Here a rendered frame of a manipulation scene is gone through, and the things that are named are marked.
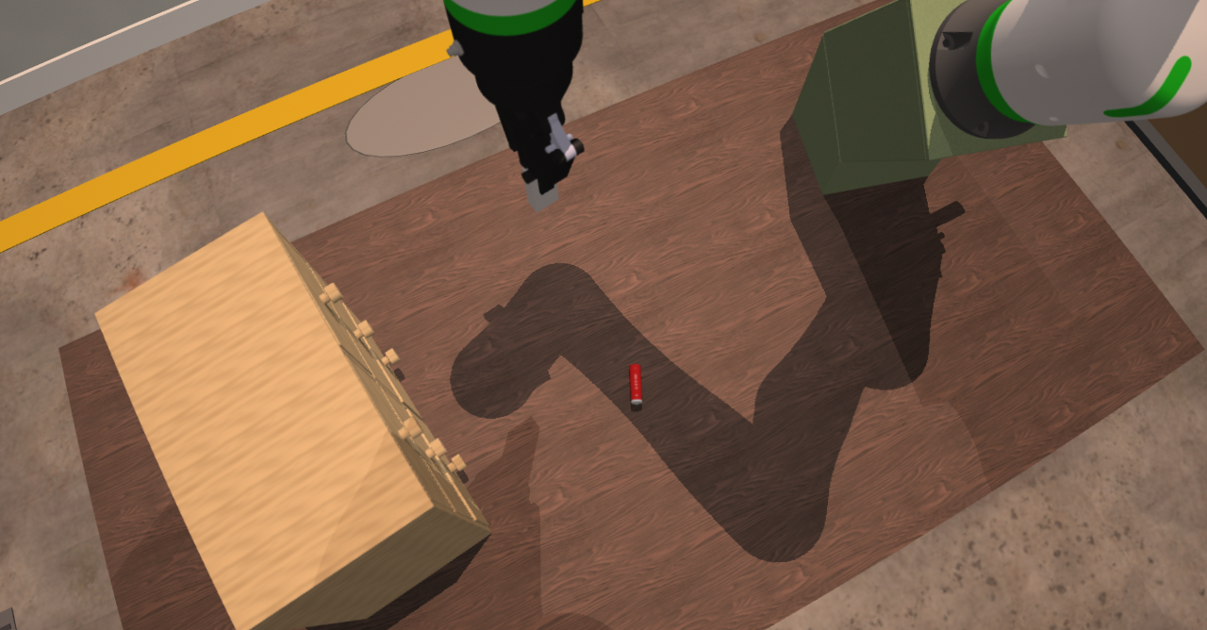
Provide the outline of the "red aa battery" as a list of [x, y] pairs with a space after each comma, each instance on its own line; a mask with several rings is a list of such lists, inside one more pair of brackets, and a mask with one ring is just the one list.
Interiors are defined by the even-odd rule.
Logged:
[[631, 404], [642, 404], [641, 368], [629, 364]]

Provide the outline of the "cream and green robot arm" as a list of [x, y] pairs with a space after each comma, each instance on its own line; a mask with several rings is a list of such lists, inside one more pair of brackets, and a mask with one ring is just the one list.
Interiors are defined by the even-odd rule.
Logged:
[[[540, 84], [579, 53], [583, 0], [443, 2], [447, 54], [488, 83]], [[1180, 117], [1207, 103], [1207, 0], [969, 0], [935, 33], [931, 84], [978, 139]]]

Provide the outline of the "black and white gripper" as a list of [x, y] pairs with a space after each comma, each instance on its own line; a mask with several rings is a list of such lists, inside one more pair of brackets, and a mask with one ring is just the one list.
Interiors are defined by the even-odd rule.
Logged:
[[509, 148], [513, 152], [518, 150], [529, 204], [536, 212], [559, 200], [556, 183], [568, 177], [576, 156], [585, 152], [585, 145], [579, 139], [562, 130], [565, 113], [561, 100], [568, 91], [572, 72], [571, 63], [568, 70], [559, 72], [555, 78], [513, 88], [491, 84], [476, 76], [478, 89], [497, 110]]

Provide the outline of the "light wooden chest of drawers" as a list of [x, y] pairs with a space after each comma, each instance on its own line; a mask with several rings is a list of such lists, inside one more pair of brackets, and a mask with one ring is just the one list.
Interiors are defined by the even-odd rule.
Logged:
[[368, 619], [492, 533], [430, 500], [274, 228], [95, 313], [237, 630]]

